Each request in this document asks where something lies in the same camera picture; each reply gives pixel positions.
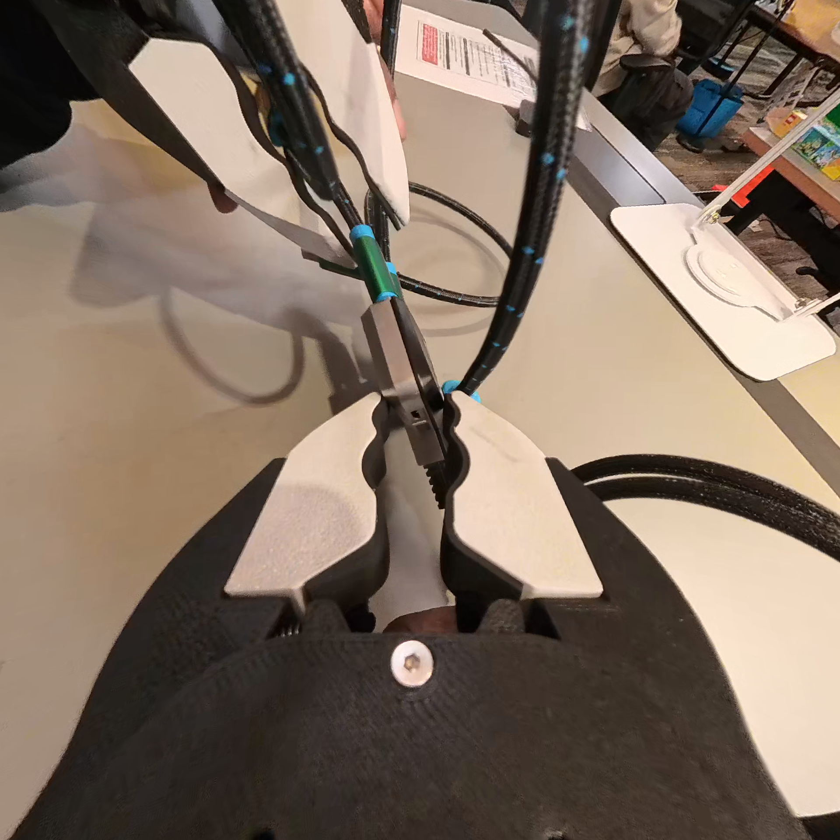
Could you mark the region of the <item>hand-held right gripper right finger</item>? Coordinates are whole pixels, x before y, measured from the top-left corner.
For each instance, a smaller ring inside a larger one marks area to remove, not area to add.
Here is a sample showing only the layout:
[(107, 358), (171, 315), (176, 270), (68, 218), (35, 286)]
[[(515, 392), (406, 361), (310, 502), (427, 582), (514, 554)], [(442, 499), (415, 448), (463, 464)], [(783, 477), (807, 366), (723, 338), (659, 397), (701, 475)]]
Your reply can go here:
[(603, 583), (543, 451), (465, 393), (445, 400), (448, 590), (482, 602), (600, 598)]

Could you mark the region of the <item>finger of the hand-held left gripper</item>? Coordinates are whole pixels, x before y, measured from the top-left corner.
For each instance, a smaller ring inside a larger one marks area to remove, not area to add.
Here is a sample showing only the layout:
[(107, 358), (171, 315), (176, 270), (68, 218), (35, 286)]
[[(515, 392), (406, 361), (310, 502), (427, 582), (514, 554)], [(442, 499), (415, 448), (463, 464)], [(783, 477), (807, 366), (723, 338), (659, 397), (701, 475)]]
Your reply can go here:
[(237, 205), (310, 257), (354, 265), (296, 191), (245, 79), (211, 46), (152, 37), (128, 70)]
[(403, 139), (364, 2), (279, 1), (276, 7), (331, 130), (360, 161), (395, 226), (404, 227), (410, 191)]

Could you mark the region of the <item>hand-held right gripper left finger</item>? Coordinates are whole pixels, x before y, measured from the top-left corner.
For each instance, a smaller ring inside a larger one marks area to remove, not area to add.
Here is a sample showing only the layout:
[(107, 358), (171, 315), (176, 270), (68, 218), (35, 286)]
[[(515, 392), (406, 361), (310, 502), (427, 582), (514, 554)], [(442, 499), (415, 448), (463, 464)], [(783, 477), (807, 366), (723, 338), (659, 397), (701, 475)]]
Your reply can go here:
[(324, 422), (284, 460), (224, 586), (234, 598), (286, 598), (295, 611), (367, 603), (389, 572), (377, 489), (388, 408), (371, 393)]

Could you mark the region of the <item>silver metal port hub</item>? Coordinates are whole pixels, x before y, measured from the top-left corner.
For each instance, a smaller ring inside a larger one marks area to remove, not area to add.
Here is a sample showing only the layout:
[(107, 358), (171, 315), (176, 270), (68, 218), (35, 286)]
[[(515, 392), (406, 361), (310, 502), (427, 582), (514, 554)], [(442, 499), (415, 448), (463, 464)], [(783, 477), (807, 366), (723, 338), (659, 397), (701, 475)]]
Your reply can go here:
[(424, 337), (405, 301), (383, 292), (362, 317), (374, 381), (397, 425), (406, 431), (417, 464), (428, 475), (443, 468), (445, 397)]

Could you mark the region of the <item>small black usb hub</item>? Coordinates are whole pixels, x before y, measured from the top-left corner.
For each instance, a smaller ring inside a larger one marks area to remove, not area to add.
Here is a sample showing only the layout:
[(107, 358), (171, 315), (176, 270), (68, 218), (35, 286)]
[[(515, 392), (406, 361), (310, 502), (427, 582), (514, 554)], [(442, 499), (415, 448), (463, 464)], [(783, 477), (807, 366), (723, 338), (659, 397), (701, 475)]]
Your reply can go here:
[[(525, 61), (525, 59), (521, 58), (515, 52), (513, 52), (505, 43), (503, 43), (500, 40), (499, 37), (493, 34), (488, 28), (483, 28), (481, 31), (483, 36), (485, 36), (493, 46), (497, 47), (502, 55), (506, 56), (510, 61), (512, 61), (518, 67), (520, 67), (520, 69), (530, 79), (533, 86), (536, 87), (538, 82), (537, 73), (534, 69), (530, 67), (530, 65)], [(530, 99), (523, 99), (521, 100), (518, 109), (516, 110), (515, 131), (522, 137), (529, 138), (532, 135), (535, 109), (536, 105), (534, 101), (531, 101)]]

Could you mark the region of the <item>person's left hand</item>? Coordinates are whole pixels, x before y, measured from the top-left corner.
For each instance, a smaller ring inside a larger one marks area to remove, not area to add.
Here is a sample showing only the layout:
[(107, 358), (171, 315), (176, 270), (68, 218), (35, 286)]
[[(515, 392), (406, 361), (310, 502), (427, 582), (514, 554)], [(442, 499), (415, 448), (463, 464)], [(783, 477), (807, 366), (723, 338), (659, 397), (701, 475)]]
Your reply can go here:
[[(367, 30), (371, 36), (371, 42), (375, 44), (376, 58), (381, 71), (381, 76), (383, 78), (383, 84), (385, 85), (385, 89), (387, 91), (390, 107), (392, 109), (392, 118), (389, 121), (389, 123), (395, 126), (394, 131), (398, 132), (400, 136), (400, 141), (401, 143), (403, 143), (406, 139), (406, 124), (403, 117), (403, 111), (400, 106), (400, 102), (396, 98), (396, 90), (394, 87), (392, 73), (388, 69), (388, 66), (385, 63), (385, 60), (383, 59), (381, 51), (379, 49), (380, 47), (382, 47), (382, 27), (385, 16), (385, 2), (350, 2), (350, 5), (352, 6), (353, 10), (355, 10), (357, 7), (362, 8), (364, 10), (364, 20), (367, 26)], [(223, 214), (229, 214), (235, 210), (235, 201), (232, 197), (223, 195), (223, 193), (221, 192), (221, 187), (210, 186), (208, 188), (213, 198), (213, 203), (215, 204), (219, 212)]]

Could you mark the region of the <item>printed paper sheet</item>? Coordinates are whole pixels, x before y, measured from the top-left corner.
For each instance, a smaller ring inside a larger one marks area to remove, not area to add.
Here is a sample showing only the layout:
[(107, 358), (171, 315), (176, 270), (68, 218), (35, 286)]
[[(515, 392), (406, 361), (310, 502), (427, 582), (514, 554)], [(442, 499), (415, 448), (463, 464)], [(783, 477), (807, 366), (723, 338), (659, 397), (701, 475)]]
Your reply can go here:
[(487, 31), (404, 6), (395, 70), (514, 111), (535, 104), (539, 49)]

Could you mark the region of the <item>white flat pad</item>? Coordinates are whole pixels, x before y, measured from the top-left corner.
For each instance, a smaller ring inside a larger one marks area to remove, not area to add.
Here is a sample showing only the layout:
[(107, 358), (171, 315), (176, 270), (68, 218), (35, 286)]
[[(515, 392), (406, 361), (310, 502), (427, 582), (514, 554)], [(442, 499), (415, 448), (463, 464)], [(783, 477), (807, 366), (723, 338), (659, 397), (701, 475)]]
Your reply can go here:
[[(707, 292), (690, 274), (686, 252), (694, 244), (691, 225), (703, 208), (691, 204), (620, 206), (611, 222), (626, 245), (658, 279), (719, 353), (756, 382), (771, 382), (823, 361), (837, 350), (835, 334), (818, 315), (774, 322), (761, 311), (736, 308)], [(711, 232), (728, 241), (730, 251), (751, 268), (767, 269), (765, 282), (787, 305), (797, 298), (788, 287), (723, 224)]]

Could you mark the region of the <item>black office chair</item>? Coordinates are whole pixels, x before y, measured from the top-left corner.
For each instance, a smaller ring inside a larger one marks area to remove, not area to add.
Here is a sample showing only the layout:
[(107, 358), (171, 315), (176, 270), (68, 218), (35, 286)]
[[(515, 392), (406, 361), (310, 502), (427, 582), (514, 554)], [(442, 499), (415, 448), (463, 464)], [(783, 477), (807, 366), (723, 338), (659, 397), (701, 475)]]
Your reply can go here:
[(648, 151), (674, 133), (694, 95), (688, 76), (672, 59), (629, 54), (618, 63), (622, 78), (599, 102)]

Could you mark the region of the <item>blue bag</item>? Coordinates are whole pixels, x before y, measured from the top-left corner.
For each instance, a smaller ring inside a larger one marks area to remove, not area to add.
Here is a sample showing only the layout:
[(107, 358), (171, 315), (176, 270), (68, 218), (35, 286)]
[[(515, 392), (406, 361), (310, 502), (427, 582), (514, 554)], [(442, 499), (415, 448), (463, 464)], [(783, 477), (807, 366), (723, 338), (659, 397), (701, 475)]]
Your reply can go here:
[(677, 123), (676, 131), (685, 136), (711, 139), (719, 135), (742, 107), (743, 89), (737, 85), (721, 95), (727, 85), (713, 79), (694, 85), (688, 111)]

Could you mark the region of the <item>wooden office desk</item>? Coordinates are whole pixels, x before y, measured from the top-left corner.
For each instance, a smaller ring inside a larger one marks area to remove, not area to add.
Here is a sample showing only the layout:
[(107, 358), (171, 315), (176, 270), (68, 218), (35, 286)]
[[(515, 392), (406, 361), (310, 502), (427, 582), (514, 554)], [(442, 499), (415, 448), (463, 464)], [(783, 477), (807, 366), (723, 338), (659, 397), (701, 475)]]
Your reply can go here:
[[(762, 156), (772, 151), (781, 140), (768, 129), (754, 127), (745, 130), (740, 141), (751, 152)], [(766, 169), (769, 166), (807, 196), (827, 216), (836, 222), (839, 221), (839, 181), (833, 181), (798, 153), (790, 150), (771, 163), (763, 164), (762, 168)]]

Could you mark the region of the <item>colourful printed box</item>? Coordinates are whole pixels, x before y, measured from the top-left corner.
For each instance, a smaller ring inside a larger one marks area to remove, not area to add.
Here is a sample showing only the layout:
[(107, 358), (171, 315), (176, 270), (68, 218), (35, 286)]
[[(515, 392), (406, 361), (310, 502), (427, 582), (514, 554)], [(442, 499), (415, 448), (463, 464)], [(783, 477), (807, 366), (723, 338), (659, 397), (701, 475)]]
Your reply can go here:
[(811, 167), (832, 181), (839, 179), (839, 106), (830, 111), (820, 122), (792, 145)]

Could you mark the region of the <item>white stand frame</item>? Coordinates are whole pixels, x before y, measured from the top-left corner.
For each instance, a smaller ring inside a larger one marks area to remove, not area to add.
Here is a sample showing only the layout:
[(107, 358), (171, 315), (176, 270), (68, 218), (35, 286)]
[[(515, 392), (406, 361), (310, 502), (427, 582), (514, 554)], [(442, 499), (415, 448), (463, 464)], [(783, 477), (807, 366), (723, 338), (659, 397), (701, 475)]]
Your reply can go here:
[(689, 273), (707, 292), (715, 298), (736, 308), (755, 309), (774, 322), (788, 322), (816, 315), (838, 303), (839, 294), (818, 301), (801, 299), (794, 304), (785, 304), (776, 291), (781, 284), (772, 280), (767, 269), (749, 267), (735, 256), (725, 238), (719, 239), (712, 234), (713, 225), (721, 221), (721, 210), (732, 198), (764, 169), (779, 159), (796, 142), (814, 128), (839, 101), (839, 92), (833, 92), (817, 110), (804, 121), (793, 127), (781, 140), (742, 173), (730, 186), (711, 201), (691, 225), (690, 233), (694, 244), (686, 252), (686, 264)]

